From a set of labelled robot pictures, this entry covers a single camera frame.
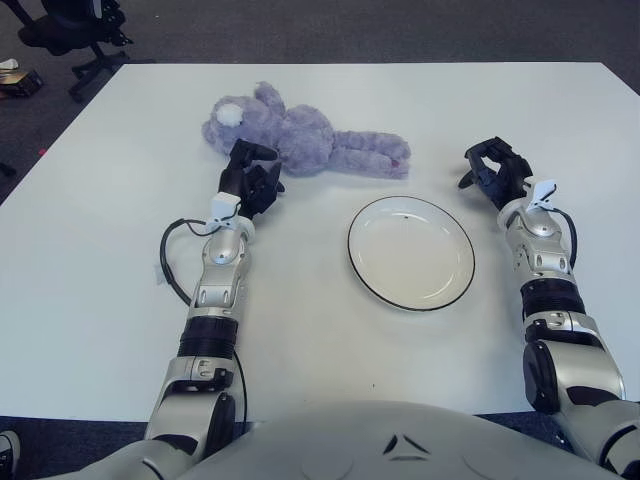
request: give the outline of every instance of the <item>purple teddy bear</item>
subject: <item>purple teddy bear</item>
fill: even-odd
[[[397,135],[335,132],[309,105],[285,109],[278,91],[260,82],[254,97],[223,97],[202,134],[228,155],[238,138],[278,150],[283,168],[311,175],[325,168],[373,177],[403,178],[409,172],[409,145]]]

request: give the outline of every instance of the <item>teddy bear head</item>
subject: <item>teddy bear head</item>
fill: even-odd
[[[254,97],[226,96],[213,107],[211,117],[202,126],[205,139],[228,155],[238,138],[275,148],[280,135],[285,107],[278,92],[261,82]]]

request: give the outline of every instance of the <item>plate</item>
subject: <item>plate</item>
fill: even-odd
[[[364,207],[349,228],[349,258],[369,290],[407,310],[451,305],[471,284],[469,237],[442,208],[414,197]]]

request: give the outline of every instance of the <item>gray carpet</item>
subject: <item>gray carpet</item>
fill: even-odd
[[[34,16],[43,13],[36,0],[23,4]],[[122,4],[128,18],[123,30],[136,42],[127,48],[133,58],[172,63],[598,61],[640,92],[636,0],[123,0]],[[27,48],[16,36],[20,26],[0,5],[0,61],[17,58],[23,67],[35,68],[46,85],[30,99],[0,101],[0,161],[18,170],[13,179],[0,177],[0,202],[37,162],[38,152],[48,148],[82,110],[66,93],[74,81],[69,68],[91,60],[90,52],[56,58]],[[85,91],[86,97],[90,99],[107,80],[105,75],[95,82]],[[559,445],[556,427],[542,415],[490,419]],[[144,431],[143,424],[0,417],[0,430],[7,427],[23,438],[20,479],[81,468],[141,438]]]

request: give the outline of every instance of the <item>wire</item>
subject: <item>wire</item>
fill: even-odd
[[[242,414],[242,434],[247,433],[247,405],[249,403],[247,399],[247,382],[244,379],[244,370],[242,368],[242,363],[240,363],[240,357],[238,357],[238,352],[233,351],[233,358],[236,359],[236,363],[238,364],[238,371],[240,372],[240,380],[242,381],[242,401],[244,403],[244,413]]]
[[[239,206],[240,206],[240,203],[238,202],[236,204],[233,215],[230,215],[228,217],[223,217],[220,219],[220,221],[224,222],[225,220],[229,220],[230,218],[235,217],[238,213]],[[169,263],[167,262],[167,240],[169,239],[169,235],[171,235],[171,232],[173,232],[176,228],[182,225],[187,225],[189,230],[191,230],[191,233],[193,233],[194,235],[197,235],[198,237],[208,237],[209,235],[213,235],[218,230],[220,230],[220,227],[218,227],[212,230],[211,232],[199,233],[193,229],[193,227],[191,226],[192,224],[206,225],[207,223],[203,222],[202,220],[194,220],[191,218],[190,219],[180,218],[167,227],[167,229],[162,234],[162,240],[160,240],[160,267],[162,268],[162,273],[164,274],[164,278],[167,281],[167,283],[171,285],[171,288],[173,288],[173,291],[176,292],[178,297],[180,297],[180,299],[187,306],[191,305],[191,297],[189,297],[189,295],[187,295],[187,293],[182,289],[182,287],[180,287],[176,278],[173,275],[173,271],[171,270]],[[242,381],[242,398],[244,402],[244,412],[242,415],[242,434],[244,435],[245,433],[247,433],[247,405],[248,405],[247,382],[245,381],[245,378],[244,378],[244,369],[242,368],[242,363],[240,363],[240,357],[238,356],[238,353],[235,351],[235,349],[233,350],[233,358],[235,359],[236,364],[238,365],[238,371],[240,372],[240,380]]]
[[[554,208],[552,212],[562,215],[569,226],[569,235],[571,236],[571,256],[569,257],[569,265],[573,270],[576,264],[576,257],[578,256],[578,233],[576,232],[576,226],[568,213],[563,212],[559,208]]]

